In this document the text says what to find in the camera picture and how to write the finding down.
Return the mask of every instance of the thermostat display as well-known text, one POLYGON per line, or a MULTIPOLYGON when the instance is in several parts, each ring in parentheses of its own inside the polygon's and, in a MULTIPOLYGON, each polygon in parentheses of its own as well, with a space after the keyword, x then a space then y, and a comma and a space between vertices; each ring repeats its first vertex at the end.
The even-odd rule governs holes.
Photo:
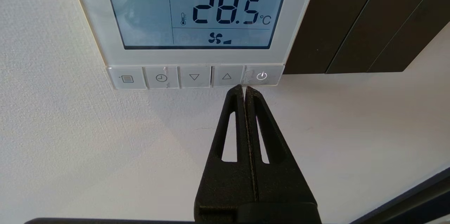
POLYGON ((111 0, 124 49, 269 49, 283 0, 111 0))

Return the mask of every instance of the textured wall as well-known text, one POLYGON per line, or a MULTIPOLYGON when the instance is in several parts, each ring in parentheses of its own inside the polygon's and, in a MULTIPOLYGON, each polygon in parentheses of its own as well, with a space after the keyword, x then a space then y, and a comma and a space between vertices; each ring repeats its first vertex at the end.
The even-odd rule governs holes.
MULTIPOLYGON (((0 0, 0 12, 0 223, 193 219, 227 90, 113 90, 77 0, 0 0)), ((323 222, 450 166, 449 40, 447 26, 403 73, 259 88, 323 222)))

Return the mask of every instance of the fan icon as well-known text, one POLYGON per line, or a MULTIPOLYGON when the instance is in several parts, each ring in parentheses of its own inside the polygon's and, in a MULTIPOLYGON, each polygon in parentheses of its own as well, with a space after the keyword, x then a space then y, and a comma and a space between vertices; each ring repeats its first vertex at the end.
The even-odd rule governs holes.
POLYGON ((214 43, 214 41, 215 41, 216 44, 220 44, 220 39, 219 38, 222 38, 222 34, 221 33, 218 33, 217 35, 215 35, 215 33, 210 33, 209 36, 212 38, 212 39, 208 40, 209 43, 214 43))

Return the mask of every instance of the button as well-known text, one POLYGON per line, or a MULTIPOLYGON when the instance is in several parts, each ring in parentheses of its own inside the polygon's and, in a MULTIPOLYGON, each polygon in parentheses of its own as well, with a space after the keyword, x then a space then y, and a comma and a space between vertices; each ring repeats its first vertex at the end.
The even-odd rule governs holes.
POLYGON ((211 83, 211 67, 180 67, 182 88, 207 88, 211 83))
POLYGON ((148 88, 179 88, 177 67, 146 67, 148 88))
POLYGON ((284 65, 247 66, 242 84, 250 86, 277 85, 283 70, 284 65))
POLYGON ((108 68, 108 73, 116 89, 147 89, 142 68, 108 68))
POLYGON ((213 87, 229 87, 241 84, 243 66, 212 67, 213 87))

